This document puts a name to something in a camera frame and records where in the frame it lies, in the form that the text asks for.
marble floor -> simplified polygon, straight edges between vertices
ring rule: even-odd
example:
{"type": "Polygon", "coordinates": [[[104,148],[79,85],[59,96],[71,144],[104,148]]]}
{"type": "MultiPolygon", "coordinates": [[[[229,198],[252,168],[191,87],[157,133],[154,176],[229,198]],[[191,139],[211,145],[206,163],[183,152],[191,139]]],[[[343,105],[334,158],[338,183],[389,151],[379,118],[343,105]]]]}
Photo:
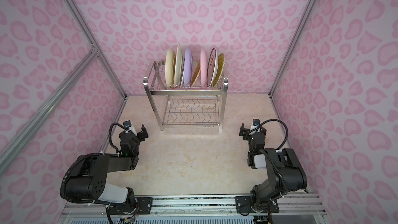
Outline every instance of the marble floor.
{"type": "MultiPolygon", "coordinates": [[[[165,96],[155,100],[163,112],[165,96]]],[[[268,95],[228,95],[221,132],[217,126],[166,127],[160,131],[148,98],[130,96],[119,123],[131,120],[137,131],[144,124],[149,138],[140,144],[136,169],[108,173],[107,182],[131,187],[136,195],[248,193],[267,178],[266,170],[247,166],[248,144],[238,135],[242,122],[248,128],[253,118],[276,118],[268,95]]],[[[279,146],[284,138],[280,125],[270,122],[264,127],[266,147],[279,146]]],[[[117,128],[113,134],[115,145],[120,132],[117,128]]],[[[108,146],[107,152],[115,150],[108,146]]]]}

black cable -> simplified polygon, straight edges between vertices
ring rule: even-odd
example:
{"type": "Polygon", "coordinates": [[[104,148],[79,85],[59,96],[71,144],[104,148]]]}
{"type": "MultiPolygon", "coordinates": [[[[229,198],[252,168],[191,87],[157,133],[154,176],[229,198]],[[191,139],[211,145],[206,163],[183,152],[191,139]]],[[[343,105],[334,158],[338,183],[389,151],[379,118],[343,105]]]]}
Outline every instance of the black cable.
{"type": "Polygon", "coordinates": [[[283,187],[283,195],[286,195],[288,193],[288,189],[286,186],[286,181],[283,178],[281,172],[279,171],[278,167],[276,166],[275,162],[271,159],[271,157],[268,155],[267,152],[265,152],[263,149],[260,150],[260,152],[266,156],[266,158],[268,159],[268,161],[271,163],[273,170],[275,171],[275,174],[278,176],[279,180],[282,183],[282,187],[283,187]]]}
{"type": "Polygon", "coordinates": [[[109,144],[116,150],[116,153],[119,153],[119,149],[112,143],[112,128],[113,126],[119,126],[121,128],[123,128],[123,130],[128,130],[126,129],[124,126],[122,126],[119,123],[112,123],[111,126],[109,127],[109,133],[108,133],[108,140],[109,140],[109,144]]]}
{"type": "MultiPolygon", "coordinates": [[[[272,118],[272,119],[269,119],[269,120],[267,120],[267,121],[264,121],[264,122],[262,122],[258,127],[261,127],[261,126],[263,126],[265,123],[268,123],[268,122],[271,122],[271,121],[279,122],[279,123],[281,123],[281,124],[283,125],[283,127],[285,128],[285,132],[286,132],[286,134],[285,134],[285,139],[283,140],[283,142],[281,143],[281,145],[278,146],[278,148],[276,148],[276,150],[280,150],[280,149],[282,148],[282,146],[284,146],[285,143],[286,143],[287,136],[288,136],[288,134],[289,134],[289,130],[287,129],[287,126],[286,126],[286,124],[285,124],[283,121],[280,121],[279,119],[276,119],[276,118],[272,118]]],[[[250,130],[249,132],[247,132],[247,133],[250,133],[250,132],[255,131],[255,130],[256,130],[256,129],[251,129],[251,130],[250,130]]]]}
{"type": "Polygon", "coordinates": [[[240,214],[243,215],[243,216],[248,216],[248,215],[250,214],[250,206],[249,206],[249,212],[248,212],[248,213],[246,213],[246,214],[240,213],[240,214]]]}
{"type": "Polygon", "coordinates": [[[272,212],[271,212],[271,202],[269,202],[268,203],[268,207],[267,207],[267,221],[270,223],[270,224],[273,224],[273,221],[272,221],[272,212]]]}
{"type": "Polygon", "coordinates": [[[111,219],[111,214],[109,212],[109,208],[105,207],[105,212],[106,212],[106,217],[108,218],[109,224],[113,224],[113,221],[111,219]]]}
{"type": "MultiPolygon", "coordinates": [[[[60,189],[60,191],[59,191],[59,194],[60,194],[60,196],[61,196],[63,199],[65,199],[65,200],[67,200],[68,202],[71,202],[71,203],[92,203],[92,202],[93,202],[92,200],[78,200],[78,199],[74,199],[74,198],[72,198],[72,197],[69,197],[68,194],[67,194],[67,182],[68,182],[68,180],[69,180],[70,173],[72,172],[72,170],[73,170],[79,163],[81,163],[82,161],[86,160],[86,159],[89,158],[89,157],[101,156],[101,155],[103,155],[103,154],[102,154],[102,153],[90,153],[90,154],[87,154],[87,155],[78,157],[78,158],[76,159],[76,161],[69,167],[69,169],[66,171],[66,173],[65,173],[65,175],[64,175],[64,178],[62,178],[62,181],[61,181],[61,189],[60,189]]],[[[97,203],[97,204],[104,204],[104,205],[109,204],[108,202],[99,201],[99,200],[95,200],[94,203],[97,203]]]]}

pink leopard print wall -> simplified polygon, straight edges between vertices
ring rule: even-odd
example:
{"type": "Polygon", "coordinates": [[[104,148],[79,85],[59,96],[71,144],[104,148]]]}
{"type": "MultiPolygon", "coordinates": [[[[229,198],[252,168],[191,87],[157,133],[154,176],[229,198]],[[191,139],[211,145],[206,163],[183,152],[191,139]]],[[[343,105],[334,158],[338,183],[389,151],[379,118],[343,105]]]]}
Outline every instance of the pink leopard print wall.
{"type": "Polygon", "coordinates": [[[229,92],[268,92],[308,0],[75,0],[127,93],[177,42],[226,55],[229,92]]]}
{"type": "Polygon", "coordinates": [[[398,222],[398,0],[320,0],[276,105],[331,223],[398,222]]]}
{"type": "Polygon", "coordinates": [[[0,153],[90,48],[62,0],[0,0],[0,153]]]}
{"type": "Polygon", "coordinates": [[[80,155],[98,152],[121,97],[94,60],[0,178],[0,222],[56,223],[65,171],[80,155]]]}

aluminum frame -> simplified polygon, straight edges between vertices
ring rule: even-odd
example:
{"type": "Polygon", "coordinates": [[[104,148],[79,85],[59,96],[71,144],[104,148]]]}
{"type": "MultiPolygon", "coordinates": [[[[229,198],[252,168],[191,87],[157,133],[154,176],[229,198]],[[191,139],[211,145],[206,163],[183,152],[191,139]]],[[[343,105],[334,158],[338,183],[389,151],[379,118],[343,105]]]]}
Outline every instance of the aluminum frame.
{"type": "Polygon", "coordinates": [[[298,23],[296,31],[293,35],[292,41],[290,42],[289,47],[287,48],[287,51],[286,51],[285,57],[283,58],[281,67],[279,68],[278,73],[275,78],[275,81],[272,84],[271,90],[269,92],[270,97],[272,97],[272,95],[276,91],[276,88],[278,87],[278,85],[281,81],[282,75],[286,70],[287,64],[293,55],[293,51],[295,50],[295,48],[300,40],[300,37],[301,37],[302,33],[304,32],[308,21],[311,18],[311,14],[314,12],[314,9],[315,9],[318,1],[319,0],[308,0],[307,5],[304,8],[302,17],[300,19],[300,22],[298,23]]]}
{"type": "MultiPolygon", "coordinates": [[[[154,198],[149,217],[241,216],[236,212],[235,196],[249,195],[146,195],[136,197],[154,198]]],[[[273,213],[273,215],[326,214],[318,194],[290,192],[284,198],[278,199],[278,206],[279,213],[273,213]]],[[[59,221],[61,222],[65,218],[103,217],[104,212],[104,205],[87,206],[86,204],[67,202],[59,221]]],[[[254,213],[249,216],[265,215],[267,213],[254,213]]],[[[113,217],[129,217],[129,215],[122,214],[113,217]]]]}
{"type": "MultiPolygon", "coordinates": [[[[128,100],[128,97],[122,99],[122,102],[120,103],[119,109],[117,110],[117,114],[113,118],[112,123],[113,122],[118,122],[118,120],[120,119],[120,116],[123,113],[124,107],[126,106],[127,100],[128,100]]],[[[112,129],[112,135],[115,132],[115,128],[116,128],[116,126],[114,126],[113,129],[112,129]]],[[[98,151],[99,152],[101,152],[101,151],[106,152],[106,149],[108,148],[108,145],[109,145],[108,135],[106,135],[106,137],[104,138],[104,141],[102,142],[102,145],[101,145],[101,147],[99,148],[98,151]]]]}
{"type": "Polygon", "coordinates": [[[64,80],[51,97],[37,110],[35,115],[30,119],[26,126],[11,141],[7,149],[0,155],[0,176],[12,164],[20,152],[29,143],[33,135],[46,122],[54,109],[69,93],[70,89],[80,79],[81,75],[91,65],[92,61],[99,57],[97,49],[93,49],[76,69],[64,80]]]}
{"type": "Polygon", "coordinates": [[[124,91],[122,85],[120,84],[119,80],[117,79],[115,73],[113,72],[111,66],[107,62],[101,47],[97,43],[93,33],[91,32],[87,22],[84,20],[83,14],[77,7],[76,3],[74,0],[64,0],[65,4],[69,8],[69,11],[72,13],[73,17],[75,18],[77,24],[80,26],[82,29],[84,36],[87,38],[88,42],[91,43],[91,46],[95,49],[98,49],[99,54],[100,54],[100,62],[102,66],[105,68],[105,71],[107,72],[108,76],[111,78],[111,81],[119,91],[119,93],[122,95],[122,97],[126,97],[126,92],[124,91]]]}

dish rack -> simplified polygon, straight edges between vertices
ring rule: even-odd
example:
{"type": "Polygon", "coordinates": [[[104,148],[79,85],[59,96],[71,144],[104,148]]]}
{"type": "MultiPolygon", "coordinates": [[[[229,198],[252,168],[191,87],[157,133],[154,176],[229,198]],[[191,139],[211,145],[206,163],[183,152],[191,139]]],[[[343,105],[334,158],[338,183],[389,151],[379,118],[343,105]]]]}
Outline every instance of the dish rack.
{"type": "MultiPolygon", "coordinates": [[[[192,61],[192,68],[199,61],[192,61]]],[[[201,87],[200,79],[193,87],[167,87],[164,74],[166,62],[153,62],[144,77],[144,88],[159,127],[167,126],[218,126],[222,131],[228,77],[222,72],[214,87],[201,87]],[[153,95],[166,96],[166,107],[161,119],[153,95]]]]}

